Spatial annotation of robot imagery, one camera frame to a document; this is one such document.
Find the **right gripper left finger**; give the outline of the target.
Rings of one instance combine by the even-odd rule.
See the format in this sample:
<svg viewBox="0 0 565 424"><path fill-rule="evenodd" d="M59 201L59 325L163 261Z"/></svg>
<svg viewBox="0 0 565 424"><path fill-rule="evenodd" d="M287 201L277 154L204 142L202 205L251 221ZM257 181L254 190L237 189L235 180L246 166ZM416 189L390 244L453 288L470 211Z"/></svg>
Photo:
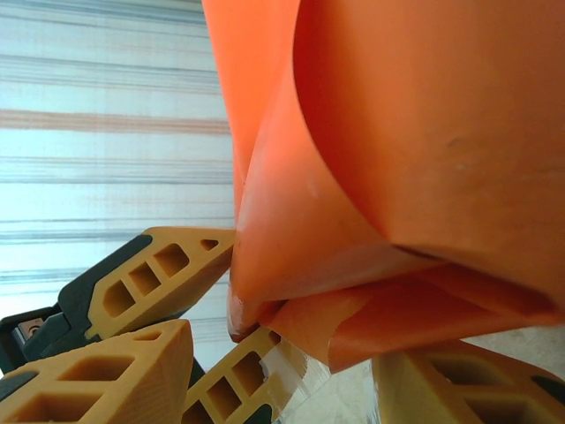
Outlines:
<svg viewBox="0 0 565 424"><path fill-rule="evenodd" d="M193 363L187 320L43 360L1 380L3 423L178 423Z"/></svg>

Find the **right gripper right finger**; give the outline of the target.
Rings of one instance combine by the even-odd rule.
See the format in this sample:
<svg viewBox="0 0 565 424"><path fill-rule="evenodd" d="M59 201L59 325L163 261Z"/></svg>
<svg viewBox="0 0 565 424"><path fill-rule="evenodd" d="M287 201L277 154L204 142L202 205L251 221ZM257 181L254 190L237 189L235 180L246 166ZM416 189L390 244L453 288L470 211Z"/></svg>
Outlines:
<svg viewBox="0 0 565 424"><path fill-rule="evenodd" d="M452 341L373 358L383 423L562 423L564 381Z"/></svg>

